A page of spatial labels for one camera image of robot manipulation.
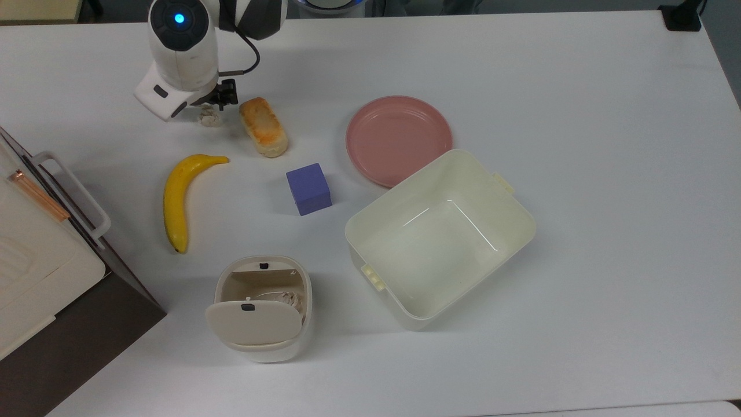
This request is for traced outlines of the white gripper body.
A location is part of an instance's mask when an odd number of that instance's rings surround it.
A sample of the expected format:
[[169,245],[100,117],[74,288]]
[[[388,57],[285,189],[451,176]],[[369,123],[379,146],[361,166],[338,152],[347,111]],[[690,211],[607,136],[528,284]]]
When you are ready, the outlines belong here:
[[217,74],[187,77],[175,71],[167,74],[152,63],[134,95],[141,105],[159,119],[168,122],[190,105],[206,98],[217,84]]

